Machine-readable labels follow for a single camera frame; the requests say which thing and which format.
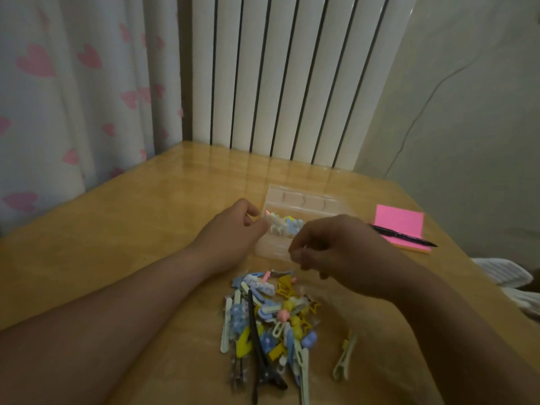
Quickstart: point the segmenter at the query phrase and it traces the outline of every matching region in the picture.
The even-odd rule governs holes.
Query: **pen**
[[[433,244],[430,241],[424,240],[423,238],[409,236],[408,234],[399,233],[398,231],[387,229],[386,227],[376,226],[374,224],[370,224],[370,226],[372,227],[373,230],[375,230],[379,234],[382,234],[383,236],[395,237],[397,239],[407,240],[407,241],[410,241],[411,243],[416,243],[422,246],[437,247],[436,244]]]

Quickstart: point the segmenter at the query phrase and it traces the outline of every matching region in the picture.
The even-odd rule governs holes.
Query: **pink heart pattern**
[[[55,69],[52,66],[51,58],[47,50],[31,42],[26,46],[28,57],[17,57],[17,68],[29,75],[37,77],[55,77]]]
[[[37,7],[37,13],[39,15],[39,21],[41,22],[41,25],[43,26],[44,29],[48,30],[51,20],[49,20],[49,17],[47,17],[47,14],[45,14],[45,12],[39,7]]]
[[[0,135],[5,134],[8,128],[11,126],[10,119],[0,115]]]
[[[2,200],[14,210],[32,213],[36,210],[36,207],[32,203],[37,200],[37,194],[31,192],[11,193]]]
[[[145,101],[147,104],[152,103],[152,96],[150,95],[150,87],[141,87],[138,89],[139,95],[143,101]]]
[[[77,58],[89,68],[100,69],[103,67],[99,53],[90,44],[84,44],[84,53],[79,52]]]
[[[114,179],[116,176],[120,176],[122,173],[124,173],[123,169],[119,167],[115,167],[113,170],[109,172],[109,176],[111,176],[111,179]]]
[[[77,154],[77,149],[71,148],[69,151],[67,151],[62,158],[62,162],[69,165],[77,165],[79,163],[79,155]]]
[[[165,41],[158,35],[158,50],[162,50],[165,47]]]
[[[165,87],[162,84],[154,84],[154,89],[156,90],[156,95],[158,97],[163,98],[163,94],[165,93]]]
[[[137,109],[137,91],[122,92],[120,98],[128,108]]]
[[[103,125],[102,131],[105,132],[109,136],[112,136],[112,137],[116,136],[113,123],[106,123],[105,125]]]
[[[124,42],[131,42],[130,30],[128,30],[122,22],[118,24],[118,26],[120,27],[120,32],[122,33],[122,40],[124,40]]]

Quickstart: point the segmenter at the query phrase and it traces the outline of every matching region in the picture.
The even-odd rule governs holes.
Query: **wooden table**
[[[377,204],[419,210],[395,183],[352,172],[184,142],[0,240],[0,328],[111,284],[187,245],[236,199],[262,207],[270,183],[344,197],[369,221]],[[458,290],[514,349],[540,371],[540,333],[454,242],[426,217],[430,255],[406,251]],[[130,369],[110,403],[249,404],[227,383],[230,356],[219,352],[223,296],[239,273],[291,264],[254,255],[235,272],[199,287]],[[319,344],[310,359],[311,403],[438,403],[414,336],[389,303],[345,292],[307,273],[301,281],[326,298]],[[350,381],[334,382],[348,326],[358,331]],[[265,388],[260,403],[298,404]]]

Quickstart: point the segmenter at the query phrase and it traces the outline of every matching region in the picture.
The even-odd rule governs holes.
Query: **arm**
[[[186,249],[0,332],[0,403],[97,404],[212,274],[238,265],[268,229],[242,199]]]
[[[533,404],[540,377],[442,279],[391,246],[360,219],[308,222],[291,258],[354,292],[401,311],[446,404]]]

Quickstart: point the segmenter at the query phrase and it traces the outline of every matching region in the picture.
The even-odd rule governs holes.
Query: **white wall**
[[[540,0],[418,0],[355,170],[471,256],[540,267]]]

